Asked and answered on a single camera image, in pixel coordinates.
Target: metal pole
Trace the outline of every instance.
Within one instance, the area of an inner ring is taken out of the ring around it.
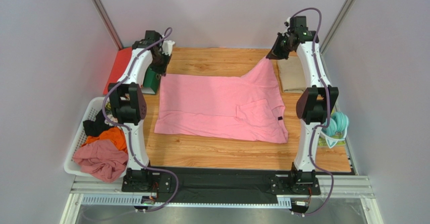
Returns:
[[[101,3],[101,0],[92,0],[92,2],[95,5],[95,8],[97,9],[101,19],[104,22],[104,25],[106,26],[107,31],[109,32],[109,34],[111,35],[112,40],[115,43],[115,46],[118,48],[118,50],[123,49],[123,45],[121,43],[121,40],[118,36],[117,31],[115,30],[111,20],[109,19],[109,16],[106,12],[106,10],[104,9],[103,4]]]
[[[344,20],[346,14],[351,9],[352,4],[355,0],[346,0],[343,4],[341,10],[339,11],[338,16],[335,19],[335,22],[333,23],[332,27],[330,28],[327,37],[324,39],[324,42],[321,44],[321,54],[324,54],[327,50],[327,47],[329,46],[330,42],[332,41],[337,29],[339,28],[340,24]]]

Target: teal rope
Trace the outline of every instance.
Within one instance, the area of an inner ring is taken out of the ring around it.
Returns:
[[[348,117],[342,112],[333,113],[329,127],[323,129],[322,131],[329,137],[334,136],[336,133],[342,133],[349,126]]]

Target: wooden board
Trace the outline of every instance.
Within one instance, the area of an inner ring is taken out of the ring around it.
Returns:
[[[267,49],[175,48],[168,66],[168,73],[242,76],[251,70],[267,52]],[[278,76],[275,61],[273,61],[273,65]],[[156,134],[154,126],[158,117],[159,93],[158,95],[145,95],[148,111],[144,123],[144,136],[151,164],[289,170],[299,145],[300,123],[296,116],[296,102],[300,94],[281,92],[281,96],[286,107],[284,122],[289,132],[286,144]],[[343,146],[332,149],[318,147],[316,163],[329,171],[350,171]]]

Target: beige folded cloth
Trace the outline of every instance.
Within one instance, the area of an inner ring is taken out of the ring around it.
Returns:
[[[306,81],[299,57],[278,60],[278,69],[283,92],[302,93],[305,90]]]

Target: metal frame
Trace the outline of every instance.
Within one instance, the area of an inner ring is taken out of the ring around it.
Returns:
[[[97,11],[99,12],[112,40],[114,41],[118,50],[123,49],[121,40],[110,21],[106,10],[104,9],[101,0],[92,0]],[[327,50],[330,42],[332,41],[336,30],[339,28],[341,22],[344,20],[347,12],[350,10],[355,0],[346,0],[337,15],[335,22],[331,26],[327,37],[321,45],[321,54],[324,54]],[[322,64],[326,70],[324,58],[321,57]],[[353,171],[356,171],[356,165],[354,164],[354,157],[351,155],[351,151],[348,145],[348,139],[346,140],[347,154],[350,157],[351,167]],[[331,177],[326,175],[318,175],[318,180],[321,189],[321,195],[319,198],[325,198],[331,187]],[[335,185],[331,198],[359,198],[361,199],[366,219],[369,224],[383,223],[378,205],[375,200],[373,189],[370,185],[369,178],[367,176],[353,176],[353,175],[335,175]],[[133,200],[137,196],[149,195],[150,193],[124,193],[121,192],[122,180],[117,180],[113,183],[104,183],[92,177],[79,177],[77,176],[74,180],[66,207],[61,218],[62,224],[74,224],[79,209],[82,204],[91,201],[91,203],[104,204],[104,205],[136,205]],[[277,195],[278,204],[213,204],[213,203],[171,203],[168,206],[182,206],[182,207],[227,207],[227,208],[288,208],[291,205],[291,198],[301,198],[307,196],[289,196],[289,195]],[[120,203],[124,199],[130,199],[129,203]]]
[[[121,43],[120,37],[118,36],[118,33],[115,30],[115,27],[112,24],[108,16],[108,13],[104,9],[103,3],[101,2],[101,0],[92,0],[92,2],[94,3],[94,6],[97,9],[101,19],[103,20],[103,23],[106,26],[107,31],[111,35],[111,38],[115,43],[115,46],[118,48],[118,50],[123,49],[124,47],[123,47],[123,44]]]
[[[352,4],[355,0],[345,0],[341,10],[339,11],[333,25],[331,26],[327,36],[324,39],[324,42],[321,44],[321,55],[324,54],[327,50],[327,47],[330,45],[330,42],[333,40],[333,37],[336,34],[337,29],[345,19],[348,11],[351,9]]]
[[[331,177],[318,175],[321,195],[315,198],[326,198],[331,186]],[[121,180],[108,184],[91,177],[75,178],[69,199],[64,209],[61,224],[74,224],[79,215],[81,205],[129,205],[143,206],[138,200],[147,192],[124,193],[121,192]],[[307,198],[299,195],[277,195],[277,204],[214,204],[214,203],[170,203],[170,207],[212,207],[212,208],[291,208],[292,198]],[[367,176],[335,176],[335,185],[331,198],[358,198],[361,199],[366,219],[369,224],[382,222],[378,206],[375,201],[373,189]]]

